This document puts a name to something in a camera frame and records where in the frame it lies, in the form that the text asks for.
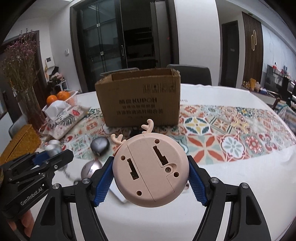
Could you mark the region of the person's left hand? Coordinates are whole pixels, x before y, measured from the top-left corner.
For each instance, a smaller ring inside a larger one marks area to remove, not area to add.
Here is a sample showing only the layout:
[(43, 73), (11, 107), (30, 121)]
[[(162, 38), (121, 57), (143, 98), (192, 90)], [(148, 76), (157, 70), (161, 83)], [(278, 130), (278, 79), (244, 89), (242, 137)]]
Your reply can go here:
[[(26, 213), (24, 213), (20, 217), (20, 221), (23, 225), (24, 233), (27, 237), (30, 237), (32, 234), (32, 230), (34, 227), (34, 218), (32, 216), (32, 213), (30, 210), (28, 210)], [(17, 229), (17, 225), (14, 221), (8, 220), (8, 224), (10, 225), (11, 229), (15, 231)]]

